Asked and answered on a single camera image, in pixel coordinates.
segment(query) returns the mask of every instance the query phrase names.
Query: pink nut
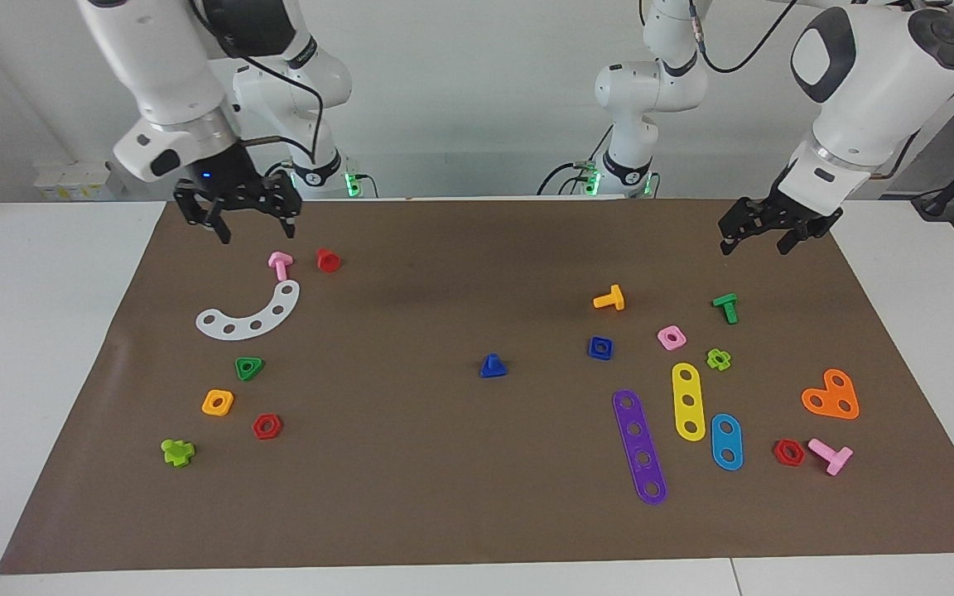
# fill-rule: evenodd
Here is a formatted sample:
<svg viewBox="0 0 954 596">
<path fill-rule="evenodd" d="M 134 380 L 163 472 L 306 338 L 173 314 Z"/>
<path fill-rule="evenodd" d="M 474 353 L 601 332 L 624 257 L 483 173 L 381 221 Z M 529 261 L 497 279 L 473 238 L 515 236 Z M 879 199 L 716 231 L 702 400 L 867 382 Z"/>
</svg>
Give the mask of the pink nut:
<svg viewBox="0 0 954 596">
<path fill-rule="evenodd" d="M 826 460 L 826 472 L 831 476 L 836 476 L 837 473 L 841 471 L 841 468 L 845 467 L 845 462 L 852 457 L 852 449 L 841 448 L 841 450 L 833 450 L 819 439 L 809 441 L 809 449 Z"/>
<path fill-rule="evenodd" d="M 662 346 L 665 346 L 667 351 L 671 352 L 675 350 L 675 348 L 684 347 L 684 344 L 687 342 L 687 337 L 682 334 L 682 331 L 679 331 L 676 325 L 671 325 L 671 327 L 666 327 L 658 331 L 658 340 L 662 343 Z"/>
<path fill-rule="evenodd" d="M 275 275 L 279 281 L 285 281 L 288 279 L 287 274 L 285 274 L 285 268 L 289 267 L 292 264 L 292 257 L 284 252 L 272 252 L 272 255 L 267 260 L 267 266 L 275 269 Z"/>
</svg>

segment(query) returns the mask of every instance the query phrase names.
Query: toy piece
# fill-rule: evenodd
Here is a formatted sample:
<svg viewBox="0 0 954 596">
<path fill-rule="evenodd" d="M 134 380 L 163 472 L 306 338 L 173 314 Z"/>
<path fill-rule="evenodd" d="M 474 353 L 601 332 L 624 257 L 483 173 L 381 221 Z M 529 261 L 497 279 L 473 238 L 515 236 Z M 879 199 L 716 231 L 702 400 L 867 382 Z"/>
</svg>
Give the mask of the toy piece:
<svg viewBox="0 0 954 596">
<path fill-rule="evenodd" d="M 209 416 L 226 416 L 234 404 L 234 393 L 224 392 L 223 389 L 212 389 L 205 396 L 205 403 L 201 404 L 201 411 Z"/>
<path fill-rule="evenodd" d="M 607 361 L 613 357 L 613 340 L 598 335 L 591 337 L 590 344 L 587 344 L 587 355 L 600 361 Z"/>
<path fill-rule="evenodd" d="M 687 343 L 687 337 L 682 334 L 682 331 L 679 331 L 676 325 L 670 325 L 670 327 L 658 331 L 658 342 L 662 343 L 662 346 L 665 346 L 665 349 L 671 352 L 684 347 L 684 344 Z"/>
<path fill-rule="evenodd" d="M 228 317 L 219 309 L 208 309 L 197 315 L 197 329 L 212 339 L 223 342 L 241 342 L 275 329 L 286 320 L 300 298 L 300 284 L 292 279 L 279 282 L 275 295 L 264 309 L 249 317 Z"/>
<path fill-rule="evenodd" d="M 709 350 L 708 356 L 709 358 L 705 362 L 708 363 L 709 368 L 713 370 L 719 370 L 720 373 L 722 373 L 731 367 L 731 355 L 726 351 L 712 348 Z"/>
<path fill-rule="evenodd" d="M 691 363 L 672 367 L 672 402 L 677 433 L 688 441 L 705 438 L 705 407 L 701 404 L 701 378 Z"/>
<path fill-rule="evenodd" d="M 273 439 L 282 431 L 282 419 L 277 414 L 261 414 L 253 423 L 253 434 L 261 441 Z"/>
<path fill-rule="evenodd" d="M 238 374 L 239 381 L 249 382 L 264 369 L 264 359 L 262 358 L 238 358 L 234 361 L 234 372 Z"/>
<path fill-rule="evenodd" d="M 742 426 L 730 414 L 712 416 L 712 460 L 728 472 L 742 468 Z"/>
<path fill-rule="evenodd" d="M 621 294 L 620 286 L 614 283 L 609 287 L 609 294 L 599 296 L 594 300 L 596 309 L 604 309 L 606 306 L 613 306 L 617 310 L 624 310 L 624 294 Z"/>
<path fill-rule="evenodd" d="M 171 464 L 176 468 L 184 468 L 189 465 L 190 457 L 193 457 L 196 452 L 193 444 L 171 439 L 164 439 L 160 444 L 160 450 L 164 452 L 164 464 Z"/>
<path fill-rule="evenodd" d="M 291 264 L 292 257 L 284 252 L 272 252 L 272 255 L 267 260 L 267 266 L 275 269 L 275 275 L 279 281 L 285 281 L 289 279 L 289 276 L 285 272 L 285 268 L 289 267 Z"/>
<path fill-rule="evenodd" d="M 499 358 L 499 354 L 484 356 L 484 366 L 480 367 L 481 378 L 506 377 L 507 365 Z"/>
<path fill-rule="evenodd" d="M 841 448 L 841 450 L 830 449 L 825 442 L 819 439 L 809 441 L 809 449 L 814 450 L 815 454 L 826 460 L 826 472 L 831 476 L 836 476 L 841 468 L 845 467 L 845 462 L 852 457 L 852 449 Z"/>
<path fill-rule="evenodd" d="M 797 468 L 798 465 L 805 463 L 805 450 L 793 439 L 780 439 L 776 442 L 773 452 L 780 464 L 790 465 L 791 468 Z"/>
<path fill-rule="evenodd" d="M 658 450 L 654 449 L 654 438 L 647 426 L 647 417 L 643 414 L 643 403 L 635 393 L 621 389 L 613 395 L 613 410 L 617 415 L 620 440 L 624 442 L 624 455 L 628 456 L 629 470 L 632 471 L 635 493 L 647 505 L 658 505 L 665 501 L 669 490 L 658 461 Z"/>
<path fill-rule="evenodd" d="M 724 316 L 727 317 L 727 324 L 737 324 L 739 316 L 738 313 L 735 312 L 735 302 L 738 302 L 738 300 L 739 297 L 735 294 L 725 294 L 713 300 L 712 305 L 722 306 Z"/>
<path fill-rule="evenodd" d="M 315 264 L 318 265 L 319 271 L 332 274 L 341 268 L 341 257 L 328 248 L 321 248 L 315 251 Z"/>
<path fill-rule="evenodd" d="M 848 374 L 836 368 L 822 374 L 826 389 L 806 389 L 802 393 L 805 410 L 819 416 L 855 420 L 860 415 L 860 401 Z"/>
</svg>

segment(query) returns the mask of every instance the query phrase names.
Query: purple bar with holes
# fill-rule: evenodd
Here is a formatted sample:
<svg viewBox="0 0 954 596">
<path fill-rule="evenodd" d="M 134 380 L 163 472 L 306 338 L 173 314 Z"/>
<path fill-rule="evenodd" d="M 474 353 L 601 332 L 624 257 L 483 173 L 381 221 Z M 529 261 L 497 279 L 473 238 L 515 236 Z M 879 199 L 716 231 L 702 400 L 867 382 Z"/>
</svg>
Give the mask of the purple bar with holes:
<svg viewBox="0 0 954 596">
<path fill-rule="evenodd" d="M 665 501 L 669 491 L 658 462 L 658 451 L 654 449 L 654 438 L 647 427 L 647 417 L 643 414 L 643 403 L 635 392 L 621 389 L 613 395 L 613 410 L 620 440 L 624 442 L 624 455 L 628 456 L 632 480 L 635 480 L 635 493 L 647 505 L 658 505 Z"/>
</svg>

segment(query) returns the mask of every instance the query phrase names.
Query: white arc with holes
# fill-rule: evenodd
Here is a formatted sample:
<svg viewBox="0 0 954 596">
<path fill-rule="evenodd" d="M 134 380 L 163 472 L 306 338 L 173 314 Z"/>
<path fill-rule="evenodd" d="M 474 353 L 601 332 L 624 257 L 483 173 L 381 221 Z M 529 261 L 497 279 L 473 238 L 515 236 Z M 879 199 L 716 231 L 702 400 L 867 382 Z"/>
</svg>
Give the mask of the white arc with holes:
<svg viewBox="0 0 954 596">
<path fill-rule="evenodd" d="M 300 284 L 287 279 L 275 286 L 272 301 L 257 314 L 234 318 L 224 315 L 220 309 L 208 309 L 197 315 L 197 329 L 212 339 L 222 339 L 224 342 L 253 339 L 280 325 L 292 312 L 299 298 Z"/>
</svg>

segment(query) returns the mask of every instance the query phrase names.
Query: table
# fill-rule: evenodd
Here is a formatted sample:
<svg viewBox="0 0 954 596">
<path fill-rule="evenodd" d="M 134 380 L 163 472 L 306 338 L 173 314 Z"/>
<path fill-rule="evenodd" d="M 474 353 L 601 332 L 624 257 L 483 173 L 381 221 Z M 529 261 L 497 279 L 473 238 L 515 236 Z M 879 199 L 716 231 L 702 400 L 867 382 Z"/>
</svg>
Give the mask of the table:
<svg viewBox="0 0 954 596">
<path fill-rule="evenodd" d="M 0 555 L 163 208 L 0 204 Z M 846 211 L 834 231 L 837 242 L 954 441 L 954 231 L 946 223 L 924 223 L 909 204 L 852 201 Z M 635 589 L 752 596 L 800 588 L 807 594 L 942 594 L 954 591 L 954 555 L 0 577 L 0 594 Z"/>
</svg>

